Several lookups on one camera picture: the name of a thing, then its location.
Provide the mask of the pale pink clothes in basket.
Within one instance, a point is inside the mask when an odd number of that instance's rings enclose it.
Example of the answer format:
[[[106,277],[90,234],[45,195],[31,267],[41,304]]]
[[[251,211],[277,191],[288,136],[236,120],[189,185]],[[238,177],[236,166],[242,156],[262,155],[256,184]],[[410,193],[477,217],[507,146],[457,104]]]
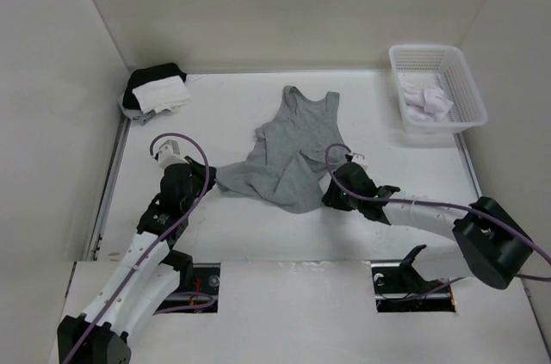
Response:
[[[435,84],[400,83],[406,114],[417,122],[439,122],[446,118],[454,103]]]

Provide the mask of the grey tank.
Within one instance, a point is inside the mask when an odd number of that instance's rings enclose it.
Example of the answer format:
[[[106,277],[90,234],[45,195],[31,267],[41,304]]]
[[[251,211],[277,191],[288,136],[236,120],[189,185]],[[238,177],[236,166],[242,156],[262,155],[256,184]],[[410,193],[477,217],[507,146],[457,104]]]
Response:
[[[119,105],[119,108],[122,112],[122,114],[129,119],[131,122],[138,122],[142,126],[147,124],[149,121],[151,121],[156,113],[154,110],[150,112],[143,113],[140,109],[130,109],[126,108],[123,105],[123,96],[120,96],[117,100],[117,103]]]
[[[344,142],[337,124],[339,103],[337,92],[313,101],[286,86],[275,117],[255,130],[256,142],[246,159],[217,169],[220,191],[266,201],[289,213],[320,207],[325,151]]]

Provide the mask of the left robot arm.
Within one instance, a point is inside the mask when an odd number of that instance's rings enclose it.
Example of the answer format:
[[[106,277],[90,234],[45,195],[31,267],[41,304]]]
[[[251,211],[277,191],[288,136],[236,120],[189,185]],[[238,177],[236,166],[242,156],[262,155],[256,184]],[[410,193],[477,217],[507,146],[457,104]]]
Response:
[[[108,282],[78,316],[60,322],[59,362],[130,362],[133,345],[154,312],[170,294],[192,287],[193,258],[174,246],[215,176],[214,167],[191,157],[164,168],[160,190]]]

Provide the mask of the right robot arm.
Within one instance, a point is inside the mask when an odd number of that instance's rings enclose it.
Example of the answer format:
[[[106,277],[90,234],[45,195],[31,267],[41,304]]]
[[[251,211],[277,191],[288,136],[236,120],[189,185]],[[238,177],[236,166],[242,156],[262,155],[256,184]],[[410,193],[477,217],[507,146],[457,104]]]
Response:
[[[322,202],[345,212],[357,210],[384,225],[411,226],[455,241],[461,267],[453,274],[472,275],[494,289],[505,290],[533,253],[532,239],[494,199],[482,196],[467,207],[441,207],[398,187],[375,185],[357,163],[332,171]]]

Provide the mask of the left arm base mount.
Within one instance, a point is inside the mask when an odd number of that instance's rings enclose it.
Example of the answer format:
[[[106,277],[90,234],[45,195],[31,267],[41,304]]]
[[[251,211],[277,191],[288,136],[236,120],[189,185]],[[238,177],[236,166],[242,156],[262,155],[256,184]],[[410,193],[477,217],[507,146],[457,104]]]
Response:
[[[219,263],[199,263],[158,307],[159,313],[216,313],[220,290]]]

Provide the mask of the folded white tank top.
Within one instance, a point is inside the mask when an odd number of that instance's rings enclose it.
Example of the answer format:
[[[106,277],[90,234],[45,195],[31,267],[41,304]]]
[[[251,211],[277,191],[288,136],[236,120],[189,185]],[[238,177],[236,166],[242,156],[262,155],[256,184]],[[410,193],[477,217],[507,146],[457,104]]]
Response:
[[[173,111],[191,101],[191,94],[180,76],[167,77],[142,84],[132,90],[139,109],[146,114]]]

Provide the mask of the folded grey tank top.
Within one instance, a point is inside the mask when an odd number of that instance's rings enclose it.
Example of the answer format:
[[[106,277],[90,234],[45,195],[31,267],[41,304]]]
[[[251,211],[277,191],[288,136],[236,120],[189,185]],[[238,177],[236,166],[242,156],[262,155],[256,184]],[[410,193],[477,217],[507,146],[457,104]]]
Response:
[[[117,100],[117,103],[119,105],[119,108],[122,112],[122,114],[129,119],[131,122],[138,122],[142,126],[147,124],[149,121],[151,121],[156,113],[154,110],[150,112],[143,113],[140,109],[130,109],[126,108],[123,105],[123,96],[120,96]]]

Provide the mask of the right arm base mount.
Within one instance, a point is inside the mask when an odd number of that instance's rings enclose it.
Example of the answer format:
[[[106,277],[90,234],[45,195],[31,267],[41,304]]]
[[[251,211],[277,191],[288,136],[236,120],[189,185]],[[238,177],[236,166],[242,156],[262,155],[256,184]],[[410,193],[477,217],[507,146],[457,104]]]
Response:
[[[449,280],[426,281],[413,267],[425,248],[425,244],[418,245],[401,260],[371,263],[379,313],[455,312]]]

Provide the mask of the folded black tank top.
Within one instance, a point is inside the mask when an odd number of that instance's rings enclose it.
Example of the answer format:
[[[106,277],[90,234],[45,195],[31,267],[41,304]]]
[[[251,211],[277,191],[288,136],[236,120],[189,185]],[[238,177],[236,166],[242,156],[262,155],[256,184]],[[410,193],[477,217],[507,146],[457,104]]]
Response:
[[[179,76],[185,83],[187,74],[176,63],[166,63],[134,71],[127,81],[127,87],[122,95],[122,106],[131,110],[139,110],[139,103],[133,89],[144,84]]]

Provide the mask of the white plastic basket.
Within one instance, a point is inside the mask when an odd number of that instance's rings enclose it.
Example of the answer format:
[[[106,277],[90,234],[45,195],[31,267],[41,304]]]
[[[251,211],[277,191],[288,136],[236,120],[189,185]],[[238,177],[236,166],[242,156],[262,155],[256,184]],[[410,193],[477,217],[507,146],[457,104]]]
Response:
[[[402,44],[388,50],[399,110],[409,133],[461,133],[483,126],[488,117],[478,88],[462,51],[454,46]],[[439,122],[417,122],[406,114],[402,81],[435,84],[454,103],[446,118]]]

